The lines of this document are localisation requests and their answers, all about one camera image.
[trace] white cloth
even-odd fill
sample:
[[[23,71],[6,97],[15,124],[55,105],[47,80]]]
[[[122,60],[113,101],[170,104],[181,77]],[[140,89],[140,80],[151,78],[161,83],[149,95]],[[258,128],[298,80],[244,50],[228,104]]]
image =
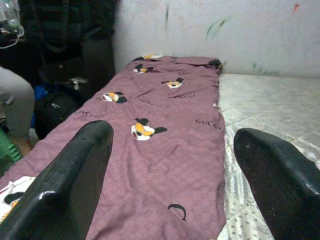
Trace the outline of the white cloth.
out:
[[[15,199],[14,201],[7,204],[5,202],[6,196],[15,193],[24,193],[28,187],[35,180],[35,176],[23,176],[20,179],[12,182],[0,190],[0,223],[6,218],[6,216],[10,213],[12,208],[18,203],[19,199]]]

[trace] black bag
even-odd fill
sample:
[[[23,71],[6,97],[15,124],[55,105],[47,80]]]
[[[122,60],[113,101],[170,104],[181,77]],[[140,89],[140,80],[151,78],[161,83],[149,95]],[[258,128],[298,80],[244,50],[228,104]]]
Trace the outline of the black bag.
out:
[[[56,126],[66,120],[80,107],[72,97],[64,92],[49,93],[35,102],[35,132],[44,139]]]

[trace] mattress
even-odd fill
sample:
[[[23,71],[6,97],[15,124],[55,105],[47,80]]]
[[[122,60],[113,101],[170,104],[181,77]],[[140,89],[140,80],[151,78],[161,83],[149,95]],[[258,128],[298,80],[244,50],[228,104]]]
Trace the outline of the mattress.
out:
[[[234,156],[234,136],[254,128],[291,142],[320,169],[320,80],[222,74],[225,120],[225,231],[232,240],[272,240]]]
[[[83,125],[105,120],[112,154],[87,239],[215,239],[226,222],[217,63],[134,60],[6,172],[0,189],[37,176]]]

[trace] green stool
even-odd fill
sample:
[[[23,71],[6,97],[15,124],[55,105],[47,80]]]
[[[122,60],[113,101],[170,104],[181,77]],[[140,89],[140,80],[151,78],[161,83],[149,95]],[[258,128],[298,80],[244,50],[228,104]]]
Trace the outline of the green stool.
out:
[[[5,157],[9,157],[13,163],[21,159],[18,149],[11,143],[0,127],[0,161]]]

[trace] wrinkled fabric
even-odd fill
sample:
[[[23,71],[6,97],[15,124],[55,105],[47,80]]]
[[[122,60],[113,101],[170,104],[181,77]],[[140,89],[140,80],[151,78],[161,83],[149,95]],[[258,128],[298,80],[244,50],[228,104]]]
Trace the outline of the wrinkled fabric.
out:
[[[131,62],[13,166],[0,188],[36,176],[84,124],[105,120],[113,148],[87,239],[216,239],[226,222],[225,123],[215,107],[213,59]]]

